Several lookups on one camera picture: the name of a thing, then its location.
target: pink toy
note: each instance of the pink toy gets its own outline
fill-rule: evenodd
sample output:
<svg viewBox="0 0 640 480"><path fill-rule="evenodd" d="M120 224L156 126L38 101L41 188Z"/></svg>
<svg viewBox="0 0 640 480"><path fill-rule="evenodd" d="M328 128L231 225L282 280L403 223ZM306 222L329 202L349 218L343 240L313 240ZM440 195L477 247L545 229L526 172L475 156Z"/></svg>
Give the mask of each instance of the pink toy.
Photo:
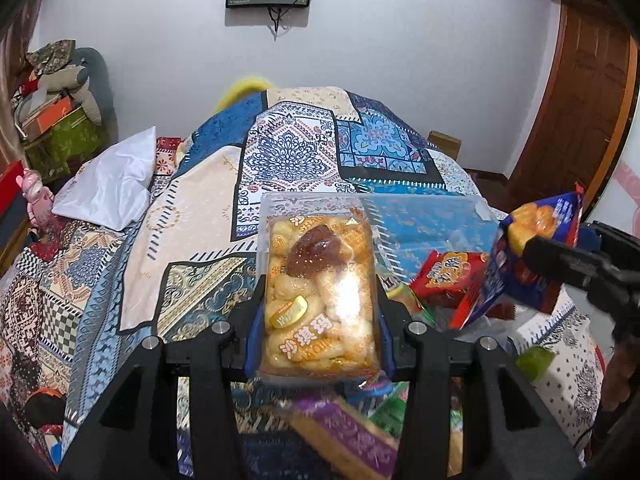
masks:
<svg viewBox="0 0 640 480"><path fill-rule="evenodd" d="M35 170L26 170L24 176L18 175L15 181L22 189L22 196L27 200L27 213L31 224L45 231L51 221L53 193L42 185L42 178Z"/></svg>

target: red snack bag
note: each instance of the red snack bag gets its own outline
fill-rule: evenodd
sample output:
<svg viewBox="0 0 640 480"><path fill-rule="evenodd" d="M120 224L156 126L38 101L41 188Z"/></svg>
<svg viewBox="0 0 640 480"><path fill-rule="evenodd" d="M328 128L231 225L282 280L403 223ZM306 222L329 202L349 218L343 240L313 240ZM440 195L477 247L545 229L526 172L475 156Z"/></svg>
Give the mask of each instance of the red snack bag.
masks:
<svg viewBox="0 0 640 480"><path fill-rule="evenodd" d="M484 275L488 257L487 253L431 251L409 287L425 303L456 308L469 285Z"/></svg>

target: snack package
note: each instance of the snack package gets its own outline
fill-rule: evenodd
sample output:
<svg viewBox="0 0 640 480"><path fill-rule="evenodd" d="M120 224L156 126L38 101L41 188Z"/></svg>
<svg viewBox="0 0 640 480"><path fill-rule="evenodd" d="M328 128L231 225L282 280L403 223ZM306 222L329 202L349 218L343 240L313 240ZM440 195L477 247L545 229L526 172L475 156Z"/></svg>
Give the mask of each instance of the snack package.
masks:
<svg viewBox="0 0 640 480"><path fill-rule="evenodd" d="M413 319L424 322L431 327L436 326L433 316L420 304L409 285L402 282L385 266L379 264L376 264L376 274L380 279L386 296L390 300L402 303Z"/></svg>
<svg viewBox="0 0 640 480"><path fill-rule="evenodd" d="M376 283L364 213L268 223L260 372L323 380L376 375Z"/></svg>
<svg viewBox="0 0 640 480"><path fill-rule="evenodd" d="M380 404L376 411L369 416L369 420L392 437L400 439L408 398L409 383L398 383L391 396ZM449 475L457 474L462 469L462 429L462 382L459 378L452 378L449 431L452 443L455 440L459 441L460 445L449 447Z"/></svg>
<svg viewBox="0 0 640 480"><path fill-rule="evenodd" d="M398 439L381 430L340 397L287 401L286 409L278 413L347 478L383 480L393 476ZM455 429L452 426L447 476L461 471L462 424Z"/></svg>
<svg viewBox="0 0 640 480"><path fill-rule="evenodd" d="M550 314L562 283L534 274L522 260L526 243L534 236L575 247L582 215L584 190L520 206L500 222L486 272L458 306L451 328L462 328L485 314L500 298Z"/></svg>
<svg viewBox="0 0 640 480"><path fill-rule="evenodd" d="M471 283L482 277L488 257L488 253L431 251L409 286L424 303L456 308Z"/></svg>

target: orange box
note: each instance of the orange box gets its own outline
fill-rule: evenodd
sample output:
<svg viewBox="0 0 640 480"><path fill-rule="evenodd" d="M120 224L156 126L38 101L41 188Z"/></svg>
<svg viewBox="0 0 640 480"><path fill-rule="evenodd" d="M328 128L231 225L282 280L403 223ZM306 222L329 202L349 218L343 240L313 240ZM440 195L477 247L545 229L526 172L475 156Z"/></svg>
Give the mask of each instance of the orange box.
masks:
<svg viewBox="0 0 640 480"><path fill-rule="evenodd" d="M36 117L36 122L40 128L40 133L43 134L65 115L67 115L73 107L71 105L71 99L69 96L63 97L59 101L53 103L50 107L45 108Z"/></svg>

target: patterned bedspread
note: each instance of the patterned bedspread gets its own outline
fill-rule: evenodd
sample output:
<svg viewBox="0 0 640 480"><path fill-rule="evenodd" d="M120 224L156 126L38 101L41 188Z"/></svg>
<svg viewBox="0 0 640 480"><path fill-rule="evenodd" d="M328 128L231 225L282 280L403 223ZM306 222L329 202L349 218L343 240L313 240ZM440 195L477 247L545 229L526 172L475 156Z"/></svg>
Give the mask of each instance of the patterned bedspread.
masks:
<svg viewBox="0 0 640 480"><path fill-rule="evenodd" d="M142 338L193 337L250 297L262 193L479 194L383 104L337 88L249 97L194 132L179 166L178 142L158 140L153 202L139 222L117 233L60 219L49 243L25 249L0 282L0 399L36 447L42 436L22 416L30 392L68 394L66 449ZM593 422L602 382L588 326L562 296L551 319L534 318L516 337L519 350L540 343L559 354L536 388L572 442ZM190 473L187 390L182 381L177 424L180 469ZM286 454L287 475L328 478L327 464L260 409L277 395L259 381L234 385L251 470L288 478L276 463Z"/></svg>

